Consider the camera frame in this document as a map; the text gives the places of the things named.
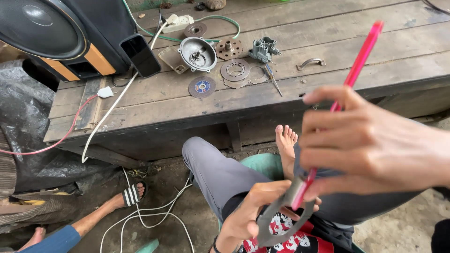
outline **green cable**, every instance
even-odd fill
[[[142,27],[138,24],[138,22],[136,21],[136,19],[133,17],[133,13],[131,13],[131,10],[130,10],[130,8],[128,7],[128,4],[126,4],[125,0],[122,0],[122,2],[125,4],[125,7],[126,7],[126,9],[128,10],[128,13],[130,14],[131,18],[135,21],[136,26],[139,27],[139,29],[141,29],[142,31],[144,31],[144,32],[148,33],[149,35],[153,36],[153,33],[151,33],[151,32],[149,32],[149,31],[145,30],[144,28],[142,28]],[[233,39],[236,39],[236,38],[239,36],[239,33],[241,32],[241,27],[239,26],[239,24],[238,24],[236,21],[234,21],[234,20],[232,20],[232,19],[230,19],[230,18],[228,18],[228,17],[220,16],[220,15],[212,15],[212,16],[206,16],[206,17],[203,17],[203,18],[196,19],[195,21],[196,21],[196,22],[199,22],[199,21],[202,21],[202,20],[212,19],[212,18],[224,19],[224,20],[226,20],[226,21],[228,21],[228,22],[231,22],[232,24],[234,24],[234,25],[238,28],[238,33],[236,33],[236,35],[233,37]],[[165,40],[168,40],[168,41],[176,41],[176,42],[181,42],[181,41],[183,41],[183,40],[174,39],[174,38],[170,38],[170,37],[165,37],[165,36],[161,36],[161,35],[158,36],[158,38],[165,39]],[[206,41],[219,42],[220,40],[209,40],[209,39],[208,39],[208,40],[206,40]]]

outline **red cable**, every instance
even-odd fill
[[[358,56],[355,59],[355,62],[353,63],[353,66],[350,69],[350,72],[347,75],[347,78],[344,81],[344,85],[348,85],[350,87],[353,87],[356,80],[358,79],[358,76],[361,72],[361,69],[364,67],[364,64],[369,57],[370,52],[372,51],[372,48],[374,48],[375,43],[377,42],[378,35],[381,34],[381,31],[383,29],[383,21],[376,21],[372,29],[370,29],[369,34],[367,35],[366,40],[364,41],[363,46],[361,47],[360,52],[358,53]],[[338,104],[337,101],[333,103],[331,106],[330,111],[340,111],[341,106]],[[305,195],[306,190],[310,187],[312,182],[314,182],[315,175],[317,173],[317,168],[311,168],[310,173],[308,174],[307,179],[304,181],[304,183],[301,185],[297,195],[294,198],[294,201],[292,203],[292,210],[296,211],[300,205],[303,203],[303,196]]]
[[[57,143],[55,143],[55,144],[53,144],[53,145],[51,145],[50,147],[46,147],[45,149],[41,149],[41,150],[38,150],[38,151],[33,151],[33,152],[27,152],[27,153],[16,153],[16,152],[10,152],[10,151],[6,151],[6,150],[1,150],[0,149],[0,153],[6,153],[6,154],[20,154],[20,155],[25,155],[25,154],[37,154],[37,153],[41,153],[41,152],[44,152],[44,151],[47,151],[47,150],[49,150],[49,149],[51,149],[51,148],[54,148],[55,146],[57,146],[58,144],[60,144],[69,134],[70,134],[70,132],[72,132],[72,130],[73,130],[73,127],[75,126],[75,122],[77,121],[77,117],[78,117],[78,114],[80,113],[80,111],[81,111],[81,109],[83,109],[83,107],[89,102],[89,101],[91,101],[93,98],[95,98],[95,97],[98,97],[98,95],[94,95],[94,96],[92,96],[92,97],[90,97],[79,109],[78,109],[78,112],[76,112],[76,114],[75,114],[75,118],[73,119],[73,123],[72,123],[72,126],[70,127],[70,129],[69,129],[69,132],[67,132],[67,134],[62,138],[62,139],[60,139]]]

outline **smartphone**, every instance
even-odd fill
[[[151,77],[161,72],[161,65],[159,65],[144,36],[139,33],[131,35],[120,43],[120,47],[142,77]]]

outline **person's knee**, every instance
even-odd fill
[[[205,140],[200,137],[191,137],[189,138],[184,144],[183,144],[183,155],[185,155],[185,152],[194,149],[195,147],[198,147],[198,144],[204,142]]]

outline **sandal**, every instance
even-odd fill
[[[142,183],[144,186],[144,193],[142,194],[142,197],[139,198],[139,191],[138,191],[138,183]],[[147,184],[144,181],[139,181],[132,186],[128,187],[122,192],[123,202],[125,203],[126,207],[130,207],[145,197],[147,194]]]

